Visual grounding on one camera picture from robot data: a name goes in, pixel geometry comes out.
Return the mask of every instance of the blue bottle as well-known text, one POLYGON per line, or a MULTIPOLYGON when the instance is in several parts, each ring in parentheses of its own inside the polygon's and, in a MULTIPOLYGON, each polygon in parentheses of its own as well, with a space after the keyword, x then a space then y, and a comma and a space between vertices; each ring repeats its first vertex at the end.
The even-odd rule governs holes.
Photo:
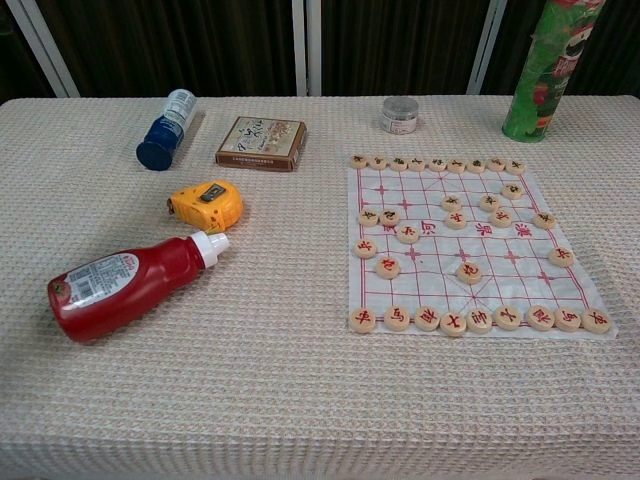
POLYGON ((162 113, 152 124, 136 156, 149 170, 166 170, 191 124, 197 98, 188 90, 174 90, 167 97, 162 113))

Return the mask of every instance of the white lid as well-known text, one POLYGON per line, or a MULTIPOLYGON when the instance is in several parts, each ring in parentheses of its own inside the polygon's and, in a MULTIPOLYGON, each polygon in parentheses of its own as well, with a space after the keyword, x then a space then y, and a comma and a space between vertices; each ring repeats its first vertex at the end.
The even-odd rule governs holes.
POLYGON ((218 255, 229 247, 229 239, 224 233, 207 235, 204 232, 196 232, 190 237, 198 247, 204 262, 204 268, 209 268, 218 263, 218 255))

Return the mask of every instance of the clear jar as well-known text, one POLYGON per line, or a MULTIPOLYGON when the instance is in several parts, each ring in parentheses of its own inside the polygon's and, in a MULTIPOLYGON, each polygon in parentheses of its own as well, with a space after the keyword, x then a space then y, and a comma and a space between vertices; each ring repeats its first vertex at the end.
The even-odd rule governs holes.
POLYGON ((418 102, 409 97, 389 97, 382 104, 380 126, 395 135, 411 133, 418 122, 418 102))

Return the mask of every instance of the green cylinder container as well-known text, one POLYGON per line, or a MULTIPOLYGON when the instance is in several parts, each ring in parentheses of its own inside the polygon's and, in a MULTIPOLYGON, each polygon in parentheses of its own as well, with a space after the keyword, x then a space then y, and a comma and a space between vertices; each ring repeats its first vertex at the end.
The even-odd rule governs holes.
POLYGON ((606 0, 548 0, 502 125, 520 142, 544 138, 606 0))

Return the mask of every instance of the yellow tape measure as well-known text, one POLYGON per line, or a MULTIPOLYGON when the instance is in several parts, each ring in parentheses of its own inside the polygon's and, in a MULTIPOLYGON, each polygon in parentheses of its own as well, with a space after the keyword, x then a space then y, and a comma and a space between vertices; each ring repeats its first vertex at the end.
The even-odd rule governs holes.
POLYGON ((175 192, 167 200, 169 213, 207 233, 220 233, 242 215, 242 196, 225 180, 214 180, 175 192))

